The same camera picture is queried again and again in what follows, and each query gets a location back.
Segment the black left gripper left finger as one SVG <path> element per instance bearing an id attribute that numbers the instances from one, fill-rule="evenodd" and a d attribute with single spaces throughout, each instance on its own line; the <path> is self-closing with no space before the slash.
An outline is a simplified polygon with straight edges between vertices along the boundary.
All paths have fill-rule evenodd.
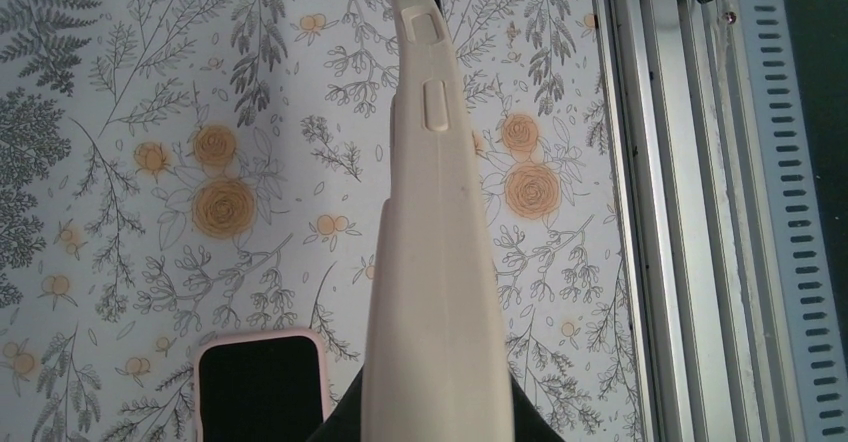
<path id="1" fill-rule="evenodd" d="M 307 442 L 360 442 L 363 369 L 360 369 L 330 416 Z"/>

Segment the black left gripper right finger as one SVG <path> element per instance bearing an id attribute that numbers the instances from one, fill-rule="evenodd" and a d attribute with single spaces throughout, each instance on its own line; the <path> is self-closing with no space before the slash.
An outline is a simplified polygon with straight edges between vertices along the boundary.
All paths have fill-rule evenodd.
<path id="1" fill-rule="evenodd" d="M 544 420 L 516 379 L 511 379 L 515 442 L 563 442 Z"/>

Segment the aluminium front rail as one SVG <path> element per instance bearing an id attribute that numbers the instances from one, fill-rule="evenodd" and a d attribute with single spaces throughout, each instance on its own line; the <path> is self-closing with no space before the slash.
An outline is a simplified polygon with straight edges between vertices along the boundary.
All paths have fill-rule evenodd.
<path id="1" fill-rule="evenodd" d="M 764 441 L 709 9 L 596 0 L 649 441 Z"/>

